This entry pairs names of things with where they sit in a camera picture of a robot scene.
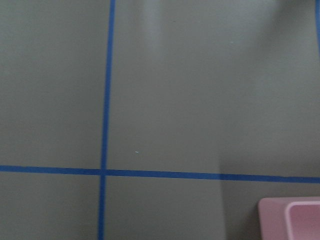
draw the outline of pink container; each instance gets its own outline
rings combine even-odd
[[[320,240],[320,197],[274,197],[259,202],[263,240]]]

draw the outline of pink box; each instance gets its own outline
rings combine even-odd
[[[263,240],[320,240],[320,197],[273,197],[259,202]]]

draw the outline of gray floor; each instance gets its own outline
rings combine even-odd
[[[0,165],[100,167],[109,1],[0,0]],[[108,168],[320,177],[314,0],[117,0]],[[318,184],[108,176],[107,240],[260,240]],[[99,177],[0,172],[0,239],[94,240]]]

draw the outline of horizontal blue line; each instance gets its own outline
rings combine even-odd
[[[0,172],[320,184],[320,177],[0,165]]]

